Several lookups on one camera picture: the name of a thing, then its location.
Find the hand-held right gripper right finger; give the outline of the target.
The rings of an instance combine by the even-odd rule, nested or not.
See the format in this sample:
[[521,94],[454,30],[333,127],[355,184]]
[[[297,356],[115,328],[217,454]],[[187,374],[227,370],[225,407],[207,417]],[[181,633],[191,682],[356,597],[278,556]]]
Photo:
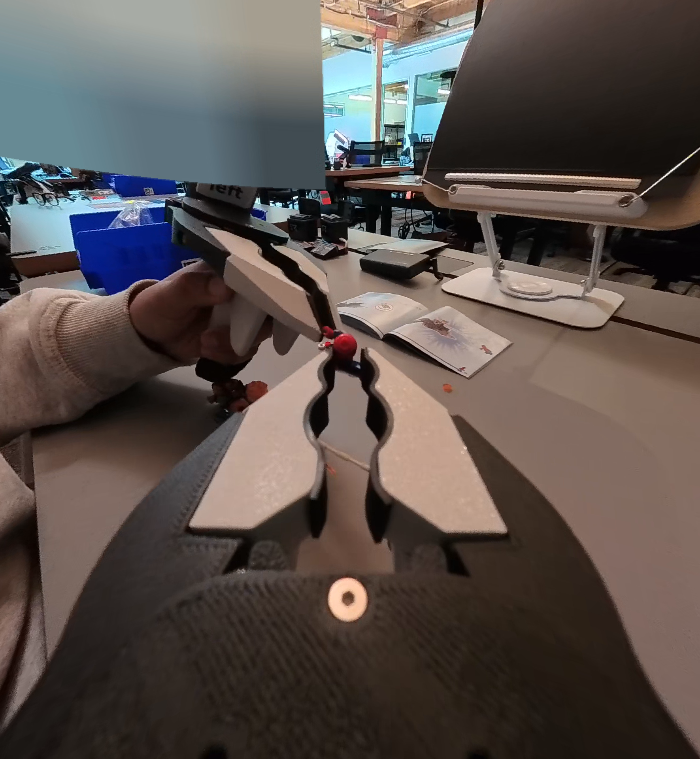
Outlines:
[[374,349],[360,356],[375,437],[365,515],[394,568],[448,564],[457,544],[506,540],[508,528],[447,408]]

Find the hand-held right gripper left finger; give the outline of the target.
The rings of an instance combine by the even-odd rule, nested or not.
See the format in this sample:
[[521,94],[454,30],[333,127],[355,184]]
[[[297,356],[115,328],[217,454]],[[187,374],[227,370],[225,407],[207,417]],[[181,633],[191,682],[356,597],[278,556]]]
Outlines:
[[191,516],[196,534],[277,544],[296,568],[301,544],[326,524],[330,352],[250,406]]

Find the blue red lego minifigure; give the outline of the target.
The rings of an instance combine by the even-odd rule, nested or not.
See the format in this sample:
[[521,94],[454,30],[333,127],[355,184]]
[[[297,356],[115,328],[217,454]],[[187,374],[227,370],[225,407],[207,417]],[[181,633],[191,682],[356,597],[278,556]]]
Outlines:
[[358,344],[355,337],[331,327],[321,329],[319,350],[325,351],[336,371],[360,377],[362,366],[356,359]]

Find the lego motorcycle model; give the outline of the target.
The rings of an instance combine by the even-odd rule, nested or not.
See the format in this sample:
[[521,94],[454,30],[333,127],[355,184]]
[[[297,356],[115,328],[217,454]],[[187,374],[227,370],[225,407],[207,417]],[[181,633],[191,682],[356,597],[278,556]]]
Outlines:
[[[268,392],[268,384],[262,381],[243,383],[239,379],[231,378],[220,383],[213,383],[207,401],[212,407],[215,407],[212,414],[214,421],[217,424],[222,424],[232,415],[246,412],[253,403]],[[370,472],[370,466],[366,462],[355,459],[345,451],[331,446],[325,441],[320,440],[319,444],[326,454],[330,454],[335,459],[340,459],[358,469]]]

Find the lego instruction booklet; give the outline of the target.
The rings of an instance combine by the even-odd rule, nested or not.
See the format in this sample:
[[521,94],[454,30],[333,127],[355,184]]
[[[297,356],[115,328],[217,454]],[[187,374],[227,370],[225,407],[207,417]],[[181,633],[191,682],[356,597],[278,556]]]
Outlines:
[[403,295],[369,291],[341,301],[342,322],[400,345],[470,379],[512,342],[444,306],[434,310]]

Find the person's left forearm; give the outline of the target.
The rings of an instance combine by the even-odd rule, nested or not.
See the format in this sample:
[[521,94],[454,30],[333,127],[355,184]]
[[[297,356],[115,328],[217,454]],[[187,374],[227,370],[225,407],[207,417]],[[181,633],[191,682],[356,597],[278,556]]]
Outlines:
[[130,320],[142,280],[116,295],[33,289],[0,307],[0,444],[73,421],[133,384],[182,363]]

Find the person's left hand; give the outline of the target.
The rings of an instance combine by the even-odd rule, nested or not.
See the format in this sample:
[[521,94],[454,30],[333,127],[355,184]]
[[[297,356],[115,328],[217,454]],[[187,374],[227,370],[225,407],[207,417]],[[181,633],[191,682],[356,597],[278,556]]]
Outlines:
[[224,365],[250,360],[231,347],[229,328],[211,327],[212,310],[228,304],[234,292],[205,263],[196,262],[137,291],[129,304],[132,326],[157,352],[181,364],[207,358]]

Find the clear plastic bag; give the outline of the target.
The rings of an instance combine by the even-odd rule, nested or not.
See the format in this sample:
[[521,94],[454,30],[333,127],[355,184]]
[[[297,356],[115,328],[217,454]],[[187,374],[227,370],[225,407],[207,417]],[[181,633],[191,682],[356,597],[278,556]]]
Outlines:
[[110,222],[109,229],[133,228],[155,223],[152,213],[153,205],[145,200],[127,201],[116,217]]

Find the blue plastic bin white tag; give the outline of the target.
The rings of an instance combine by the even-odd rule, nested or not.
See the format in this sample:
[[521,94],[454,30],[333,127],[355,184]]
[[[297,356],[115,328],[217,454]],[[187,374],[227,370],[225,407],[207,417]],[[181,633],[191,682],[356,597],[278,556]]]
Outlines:
[[146,279],[162,280],[189,261],[204,261],[223,274],[228,251],[212,237],[212,230],[240,234],[257,244],[284,244],[288,235],[249,208],[220,203],[204,196],[170,199],[153,206],[152,225],[109,229],[116,217],[82,214],[70,217],[80,270],[90,288],[108,294],[126,290]]
[[102,173],[103,181],[120,197],[165,196],[177,194],[174,180]]

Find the black charger box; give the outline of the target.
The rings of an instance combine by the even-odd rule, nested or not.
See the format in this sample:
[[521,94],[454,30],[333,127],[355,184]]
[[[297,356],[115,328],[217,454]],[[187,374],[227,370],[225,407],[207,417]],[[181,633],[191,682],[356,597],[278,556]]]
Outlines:
[[433,253],[380,248],[363,255],[359,264],[364,272],[375,276],[407,281],[430,271],[435,261],[436,255]]

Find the wooden desk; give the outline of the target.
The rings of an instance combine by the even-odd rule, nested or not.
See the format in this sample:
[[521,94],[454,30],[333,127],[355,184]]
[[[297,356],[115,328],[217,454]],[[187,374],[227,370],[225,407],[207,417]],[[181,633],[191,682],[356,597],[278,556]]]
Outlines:
[[345,195],[358,198],[365,208],[367,232],[392,235],[392,212],[421,211],[431,213],[433,205],[426,199],[423,186],[416,176],[393,176],[347,181]]
[[391,177],[411,176],[413,169],[402,166],[351,166],[326,170],[326,191],[332,201],[341,196],[345,184],[349,181],[386,179]]

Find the black desk mat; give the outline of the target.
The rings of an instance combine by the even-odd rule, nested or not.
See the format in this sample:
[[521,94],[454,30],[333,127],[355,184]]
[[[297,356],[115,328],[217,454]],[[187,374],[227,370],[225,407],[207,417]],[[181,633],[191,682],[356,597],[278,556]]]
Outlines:
[[477,255],[466,251],[443,249],[431,257],[430,270],[439,279],[455,278],[457,272],[475,265]]

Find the white metal stand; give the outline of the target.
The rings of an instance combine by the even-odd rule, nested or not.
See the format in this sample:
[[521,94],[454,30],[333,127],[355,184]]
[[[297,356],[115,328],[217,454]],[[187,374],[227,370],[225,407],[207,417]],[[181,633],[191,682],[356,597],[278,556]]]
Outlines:
[[[489,269],[443,285],[461,298],[580,329],[603,327],[624,302],[598,286],[608,228],[676,230],[700,224],[700,146],[641,188],[639,177],[447,172],[443,191],[451,207],[477,212]],[[589,272],[579,284],[509,271],[493,227],[496,214],[592,225]]]

